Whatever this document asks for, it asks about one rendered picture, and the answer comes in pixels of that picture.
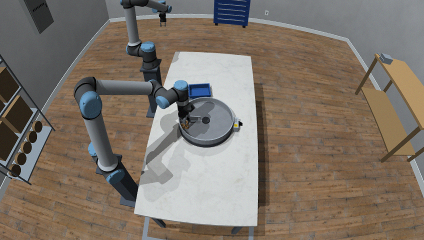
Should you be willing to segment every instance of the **brown cylinder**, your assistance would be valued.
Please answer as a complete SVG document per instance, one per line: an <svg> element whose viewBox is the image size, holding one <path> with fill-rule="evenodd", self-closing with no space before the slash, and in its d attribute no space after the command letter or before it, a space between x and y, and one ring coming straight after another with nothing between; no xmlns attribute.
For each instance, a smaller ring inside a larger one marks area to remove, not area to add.
<svg viewBox="0 0 424 240"><path fill-rule="evenodd" d="M33 149L33 146L31 146L31 143L28 141L24 141L21 145L20 145L20 150L21 152L23 152L24 154L29 154L31 152L31 150Z"/></svg>
<svg viewBox="0 0 424 240"><path fill-rule="evenodd" d="M24 165L27 162L27 155L25 155L25 153L18 152L14 156L14 162L19 165Z"/></svg>
<svg viewBox="0 0 424 240"><path fill-rule="evenodd" d="M18 164L10 165L9 169L14 171L17 175L21 174L21 166L19 166ZM16 175L11 172L9 172L9 174L12 175L12 177L16 177Z"/></svg>
<svg viewBox="0 0 424 240"><path fill-rule="evenodd" d="M41 132L42 129L43 129L43 124L40 121L35 121L32 123L32 130L35 131L36 133Z"/></svg>
<svg viewBox="0 0 424 240"><path fill-rule="evenodd" d="M35 131L29 131L26 134L26 140L30 143L35 143L37 141L37 133Z"/></svg>

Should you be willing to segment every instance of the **white table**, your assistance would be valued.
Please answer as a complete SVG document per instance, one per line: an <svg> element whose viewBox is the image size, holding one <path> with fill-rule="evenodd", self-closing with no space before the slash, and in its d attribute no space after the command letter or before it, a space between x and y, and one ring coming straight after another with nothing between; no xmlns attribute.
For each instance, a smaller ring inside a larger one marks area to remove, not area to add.
<svg viewBox="0 0 424 240"><path fill-rule="evenodd" d="M149 238L153 218L250 227L253 239L258 224L258 130L251 57L176 52L163 86L168 90L178 80L210 83L212 97L227 104L243 126L218 146L198 147L181 136L176 104L157 108L134 209L146 217L143 234Z"/></svg>

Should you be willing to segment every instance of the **cardboard box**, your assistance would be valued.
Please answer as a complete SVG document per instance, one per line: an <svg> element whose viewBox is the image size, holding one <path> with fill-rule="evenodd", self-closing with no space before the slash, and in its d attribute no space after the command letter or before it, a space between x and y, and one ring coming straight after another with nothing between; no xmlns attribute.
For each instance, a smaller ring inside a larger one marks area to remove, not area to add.
<svg viewBox="0 0 424 240"><path fill-rule="evenodd" d="M4 122L0 121L0 160L8 160L17 141L18 136Z"/></svg>
<svg viewBox="0 0 424 240"><path fill-rule="evenodd" d="M8 103L19 88L6 67L0 67L0 101Z"/></svg>
<svg viewBox="0 0 424 240"><path fill-rule="evenodd" d="M3 121L13 132L20 134L32 115L33 111L31 108L21 96L17 95L4 112L0 121Z"/></svg>

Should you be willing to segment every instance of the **wooden floor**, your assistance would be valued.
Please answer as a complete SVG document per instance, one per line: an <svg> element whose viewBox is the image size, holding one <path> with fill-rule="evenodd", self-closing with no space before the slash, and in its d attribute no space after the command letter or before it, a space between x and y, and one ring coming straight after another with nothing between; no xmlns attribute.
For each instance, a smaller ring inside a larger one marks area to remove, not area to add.
<svg viewBox="0 0 424 240"><path fill-rule="evenodd" d="M365 74L346 42L282 27L212 19L138 20L156 44L165 81L176 51L251 56L259 141L255 240L422 240L424 200L406 157L385 163L384 143L362 93ZM125 22L110 23L72 71L46 117L56 128L32 186L12 180L0 202L8 239L141 240L144 218L119 194L87 151L90 138L73 97L84 77L144 81L141 59L125 52ZM373 88L368 80L365 87ZM101 96L112 149L138 182L153 119L147 96ZM150 222L150 237L247 240L248 229Z"/></svg>

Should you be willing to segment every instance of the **small brown object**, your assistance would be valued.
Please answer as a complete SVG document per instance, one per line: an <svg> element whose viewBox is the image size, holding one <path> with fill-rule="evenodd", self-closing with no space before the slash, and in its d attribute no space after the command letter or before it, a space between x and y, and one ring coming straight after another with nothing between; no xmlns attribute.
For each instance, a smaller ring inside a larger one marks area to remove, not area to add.
<svg viewBox="0 0 424 240"><path fill-rule="evenodd" d="M6 125L0 121L0 160L7 161L9 154L13 151L18 136Z"/></svg>
<svg viewBox="0 0 424 240"><path fill-rule="evenodd" d="M20 150L24 153L24 154L29 154L31 152L31 150L33 149L33 146L31 145L30 142L28 141L24 141L21 145L20 145Z"/></svg>
<svg viewBox="0 0 424 240"><path fill-rule="evenodd" d="M35 121L32 123L32 130L35 131L36 133L41 132L42 129L43 129L43 124L40 121Z"/></svg>
<svg viewBox="0 0 424 240"><path fill-rule="evenodd" d="M1 117L3 121L13 132L20 134L24 130L33 111L21 96L16 96L10 106Z"/></svg>
<svg viewBox="0 0 424 240"><path fill-rule="evenodd" d="M12 170L14 173L16 173L17 175L21 174L21 166L19 166L18 164L12 164L9 167L10 170ZM9 172L10 175L12 175L12 177L16 177L15 174Z"/></svg>
<svg viewBox="0 0 424 240"><path fill-rule="evenodd" d="M9 102L19 88L19 85L5 67L0 67L0 86L0 101L3 103Z"/></svg>
<svg viewBox="0 0 424 240"><path fill-rule="evenodd" d="M29 131L26 134L26 140L30 143L35 143L37 141L37 133L35 131Z"/></svg>
<svg viewBox="0 0 424 240"><path fill-rule="evenodd" d="M19 165L24 165L27 162L27 155L25 155L25 153L18 152L14 156L14 162Z"/></svg>

